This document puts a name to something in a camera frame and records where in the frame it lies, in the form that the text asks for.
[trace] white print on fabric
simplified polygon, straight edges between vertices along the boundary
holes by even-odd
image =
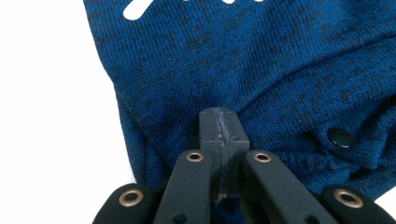
[[[143,16],[145,11],[149,8],[149,5],[154,0],[133,0],[123,11],[125,19],[135,21]],[[221,0],[226,4],[232,4],[235,0]],[[262,2],[264,0],[254,0],[255,2]]]

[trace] round metal fastener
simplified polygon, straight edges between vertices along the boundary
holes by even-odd
[[[131,194],[134,194],[136,197],[132,200],[127,199],[127,196]],[[138,189],[128,189],[121,194],[119,198],[119,203],[124,207],[132,207],[142,202],[142,200],[143,200],[142,191]]]
[[[355,141],[353,135],[342,128],[330,128],[327,131],[327,137],[336,146],[342,148],[352,147]]]
[[[199,152],[192,152],[189,155],[187,155],[187,160],[188,161],[197,162],[197,161],[201,161],[203,159],[204,159],[204,155],[199,153]]]
[[[363,201],[356,194],[346,190],[337,189],[334,191],[334,198],[341,204],[351,208],[363,207]]]
[[[271,156],[266,153],[259,152],[254,155],[254,159],[259,162],[269,162],[271,160]]]

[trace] dark blue cloth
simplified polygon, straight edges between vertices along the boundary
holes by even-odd
[[[155,0],[136,21],[129,3],[84,0],[137,182],[169,177],[196,115],[222,106],[315,193],[396,185],[395,1]],[[334,127],[353,147],[329,140]],[[240,223],[233,204],[217,213]]]

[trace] blue fabric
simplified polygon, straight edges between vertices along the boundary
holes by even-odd
[[[396,185],[393,0],[156,0],[136,21],[128,0],[84,3],[137,182],[169,177],[196,115],[222,106],[315,193],[347,184],[375,199]],[[356,144],[333,144],[333,127]],[[213,216],[243,222],[236,204]]]

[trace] button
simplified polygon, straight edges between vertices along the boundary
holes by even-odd
[[[338,147],[352,147],[354,139],[353,135],[342,128],[330,128],[327,131],[327,137]]]

